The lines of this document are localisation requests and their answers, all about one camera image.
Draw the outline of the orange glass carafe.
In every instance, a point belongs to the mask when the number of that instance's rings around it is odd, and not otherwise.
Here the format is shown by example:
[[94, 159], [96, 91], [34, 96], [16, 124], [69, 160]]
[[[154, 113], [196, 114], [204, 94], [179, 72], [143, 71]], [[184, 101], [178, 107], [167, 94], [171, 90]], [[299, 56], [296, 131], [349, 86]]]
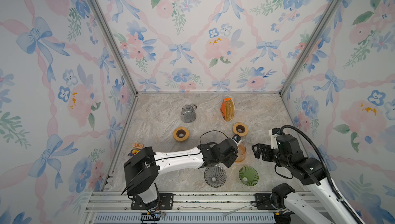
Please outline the orange glass carafe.
[[246, 146], [244, 144], [238, 145], [238, 153], [235, 162], [240, 163], [245, 160], [246, 157]]

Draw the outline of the green glass dripper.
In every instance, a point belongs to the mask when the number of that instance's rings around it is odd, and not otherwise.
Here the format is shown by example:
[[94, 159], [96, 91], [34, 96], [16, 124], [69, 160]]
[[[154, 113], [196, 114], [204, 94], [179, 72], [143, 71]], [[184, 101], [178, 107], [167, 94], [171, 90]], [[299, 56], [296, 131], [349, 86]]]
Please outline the green glass dripper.
[[251, 166], [243, 166], [239, 170], [240, 181], [249, 187], [255, 186], [259, 181], [258, 172]]

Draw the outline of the orange coffee filter packet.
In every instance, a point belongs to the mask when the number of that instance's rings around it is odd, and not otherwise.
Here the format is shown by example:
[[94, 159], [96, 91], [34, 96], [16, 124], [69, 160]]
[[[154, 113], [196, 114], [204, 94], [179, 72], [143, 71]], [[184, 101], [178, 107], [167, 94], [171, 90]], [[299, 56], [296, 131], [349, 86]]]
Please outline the orange coffee filter packet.
[[225, 98], [220, 108], [224, 121], [231, 121], [235, 116], [235, 105], [231, 97]]

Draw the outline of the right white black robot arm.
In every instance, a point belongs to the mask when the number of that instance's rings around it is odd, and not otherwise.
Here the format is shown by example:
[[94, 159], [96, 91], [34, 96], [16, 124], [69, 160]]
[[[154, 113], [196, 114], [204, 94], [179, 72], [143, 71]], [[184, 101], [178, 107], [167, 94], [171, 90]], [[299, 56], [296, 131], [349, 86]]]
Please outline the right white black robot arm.
[[278, 210], [288, 209], [310, 224], [361, 224], [362, 218], [349, 205], [330, 177], [327, 166], [316, 158], [305, 157], [292, 135], [271, 135], [271, 144], [252, 146], [255, 158], [283, 167], [320, 201], [331, 216], [328, 220], [308, 205], [287, 183], [272, 189], [269, 203]]

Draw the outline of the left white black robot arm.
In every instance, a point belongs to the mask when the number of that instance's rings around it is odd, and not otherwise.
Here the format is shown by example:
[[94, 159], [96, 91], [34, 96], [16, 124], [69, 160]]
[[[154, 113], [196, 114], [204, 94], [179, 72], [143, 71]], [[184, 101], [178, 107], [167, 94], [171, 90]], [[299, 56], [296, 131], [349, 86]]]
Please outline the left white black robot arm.
[[162, 153], [145, 147], [124, 165], [125, 188], [122, 193], [138, 196], [147, 210], [159, 207], [161, 199], [154, 183], [157, 176], [181, 169], [211, 168], [217, 164], [230, 167], [238, 157], [241, 137], [234, 135], [220, 143], [199, 144], [189, 150]]

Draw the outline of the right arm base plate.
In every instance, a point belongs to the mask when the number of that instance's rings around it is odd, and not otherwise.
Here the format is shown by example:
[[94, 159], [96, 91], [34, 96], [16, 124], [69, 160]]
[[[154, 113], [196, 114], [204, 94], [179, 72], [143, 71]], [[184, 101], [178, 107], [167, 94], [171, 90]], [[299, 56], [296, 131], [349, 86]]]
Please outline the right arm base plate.
[[252, 203], [258, 210], [275, 210], [271, 193], [257, 193]]

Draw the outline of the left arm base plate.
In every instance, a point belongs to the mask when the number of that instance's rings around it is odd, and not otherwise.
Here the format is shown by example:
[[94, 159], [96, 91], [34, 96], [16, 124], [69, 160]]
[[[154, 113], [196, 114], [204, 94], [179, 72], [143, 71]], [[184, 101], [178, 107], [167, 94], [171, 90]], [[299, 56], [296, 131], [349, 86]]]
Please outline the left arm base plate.
[[138, 196], [129, 196], [128, 197], [131, 203], [131, 210], [172, 210], [174, 194], [172, 193], [159, 193], [158, 201], [150, 204], [145, 204], [143, 200]]

